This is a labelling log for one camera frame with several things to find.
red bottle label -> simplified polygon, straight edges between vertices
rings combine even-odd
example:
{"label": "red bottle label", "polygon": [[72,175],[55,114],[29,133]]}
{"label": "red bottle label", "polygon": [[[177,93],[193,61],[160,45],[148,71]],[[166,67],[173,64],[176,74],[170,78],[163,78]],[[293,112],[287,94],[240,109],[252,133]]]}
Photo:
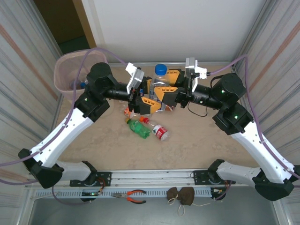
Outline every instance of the red bottle label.
{"label": "red bottle label", "polygon": [[162,127],[161,125],[156,125],[152,132],[155,134],[156,137],[159,138],[159,140],[161,139],[161,137],[167,132],[167,129]]}

plastic bottle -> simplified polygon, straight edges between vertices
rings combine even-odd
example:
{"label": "plastic bottle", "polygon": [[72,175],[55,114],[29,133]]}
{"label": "plastic bottle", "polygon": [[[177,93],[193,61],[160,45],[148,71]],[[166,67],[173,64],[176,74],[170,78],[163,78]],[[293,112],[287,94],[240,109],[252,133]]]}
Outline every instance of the plastic bottle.
{"label": "plastic bottle", "polygon": [[152,134],[154,134],[159,140],[164,141],[170,136],[170,132],[154,120],[140,117],[140,121],[143,121],[146,124],[146,127],[149,128]]}
{"label": "plastic bottle", "polygon": [[[119,101],[121,103],[120,105],[120,112],[123,113],[125,116],[127,116],[128,118],[132,119],[133,117],[135,117],[135,120],[139,120],[140,118],[140,114],[134,113],[133,111],[129,111],[129,107],[127,102],[123,102],[123,101]],[[143,115],[143,117],[151,117],[151,114],[146,114]]]}
{"label": "plastic bottle", "polygon": [[[75,82],[75,81],[71,81],[70,84],[69,84],[69,87],[70,87],[71,90],[73,90],[74,82]],[[76,90],[82,89],[82,88],[80,87],[80,84],[81,84],[81,83],[82,83],[81,81],[77,81],[77,83],[76,83]]]}
{"label": "plastic bottle", "polygon": [[130,118],[126,118],[125,122],[129,125],[129,128],[138,134],[142,138],[147,138],[150,135],[150,130],[146,128],[142,123],[138,120],[131,120]]}
{"label": "plastic bottle", "polygon": [[[157,64],[155,66],[155,74],[152,78],[151,85],[150,85],[150,90],[149,90],[149,98],[160,102],[161,101],[158,99],[156,94],[154,93],[154,88],[155,87],[162,87],[162,86],[169,86],[169,79],[166,76],[167,73],[167,66],[164,64]],[[161,103],[161,108],[158,109],[158,112],[162,112],[165,110],[165,104]]]}

white string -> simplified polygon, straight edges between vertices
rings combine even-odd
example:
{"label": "white string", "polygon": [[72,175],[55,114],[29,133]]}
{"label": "white string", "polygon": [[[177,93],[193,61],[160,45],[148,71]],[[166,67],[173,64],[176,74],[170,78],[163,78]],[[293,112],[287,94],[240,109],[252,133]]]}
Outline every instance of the white string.
{"label": "white string", "polygon": [[206,204],[203,204],[203,205],[196,205],[196,204],[192,203],[192,205],[198,206],[198,207],[201,207],[201,206],[204,206],[204,205],[209,205],[209,204],[210,204],[210,203],[206,203]]}
{"label": "white string", "polygon": [[[178,198],[178,194],[176,195],[176,197],[175,198],[171,198],[171,199],[169,199],[168,200],[168,204],[169,205],[173,205],[174,203],[175,203],[175,200]],[[210,203],[206,203],[206,204],[203,204],[203,205],[196,205],[196,204],[194,204],[194,203],[192,203],[192,205],[194,205],[194,206],[198,206],[198,207],[201,207],[201,206],[204,206],[204,205],[209,205]],[[180,211],[180,208],[183,208],[183,213],[180,215],[179,214],[179,211]],[[184,214],[186,213],[186,210],[185,210],[185,208],[184,208],[184,205],[182,205],[182,204],[180,204],[180,206],[179,206],[179,208],[178,208],[178,211],[177,211],[177,214],[178,214],[178,216],[180,216],[180,217],[182,217],[182,216],[184,216]]]}

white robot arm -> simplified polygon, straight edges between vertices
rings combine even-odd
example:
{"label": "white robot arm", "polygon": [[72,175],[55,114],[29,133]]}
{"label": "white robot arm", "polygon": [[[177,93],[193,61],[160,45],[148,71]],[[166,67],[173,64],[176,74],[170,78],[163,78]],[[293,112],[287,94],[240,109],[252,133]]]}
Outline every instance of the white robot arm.
{"label": "white robot arm", "polygon": [[[213,117],[216,125],[237,140],[258,162],[260,168],[232,165],[223,160],[216,160],[208,169],[214,181],[233,180],[255,187],[269,200],[277,200],[290,194],[292,182],[296,180],[280,163],[278,163],[260,142],[255,122],[246,109],[237,103],[245,93],[240,78],[235,74],[224,75],[213,87],[199,85],[196,80],[206,78],[206,70],[197,67],[194,58],[186,61],[187,74],[177,70],[172,88],[155,88],[158,98],[169,106],[185,107],[188,102],[218,109]],[[67,125],[66,118],[37,146],[31,150],[22,149],[19,157],[28,157],[36,152],[33,158],[24,161],[25,166],[44,188],[50,188],[60,180],[81,180],[91,185],[96,178],[97,170],[88,162],[65,163],[58,161],[65,148],[87,127],[92,125],[108,109],[106,98],[128,101],[130,110],[140,114],[155,112],[160,106],[150,99],[139,96],[139,89],[147,92],[149,77],[144,77],[140,68],[128,64],[131,75],[129,84],[118,83],[106,63],[95,64],[87,75],[89,84],[85,92],[75,103],[75,108]],[[61,134],[43,151],[45,145],[64,126]],[[268,146],[279,159],[295,173],[299,166],[294,166],[284,159],[265,139]]]}

white bottle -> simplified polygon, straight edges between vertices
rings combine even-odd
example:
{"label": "white bottle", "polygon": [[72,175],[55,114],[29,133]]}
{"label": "white bottle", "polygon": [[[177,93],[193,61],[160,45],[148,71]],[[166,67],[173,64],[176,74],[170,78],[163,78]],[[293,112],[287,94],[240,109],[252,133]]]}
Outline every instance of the white bottle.
{"label": "white bottle", "polygon": [[169,131],[154,120],[150,120],[147,117],[143,117],[142,121],[146,124],[146,127],[148,127],[151,130],[152,134],[154,134],[159,140],[164,141],[170,136]]}
{"label": "white bottle", "polygon": [[[154,88],[155,87],[162,87],[162,86],[169,86],[169,80],[168,77],[166,76],[167,73],[167,66],[164,64],[157,64],[155,66],[155,74],[154,77],[152,78],[151,85],[150,85],[150,90],[149,90],[149,98],[156,101],[160,102],[161,101],[158,99],[156,94],[154,93]],[[158,109],[158,112],[162,112],[165,110],[165,104],[161,103],[161,108]]]}
{"label": "white bottle", "polygon": [[129,111],[129,107],[125,104],[121,105],[120,111],[131,120],[138,120],[141,123],[145,123],[145,126],[149,128],[153,135],[155,135],[159,140],[164,141],[170,136],[169,131],[166,128],[156,123],[154,120],[150,120],[148,117],[151,115],[143,115],[136,114],[134,112]]}

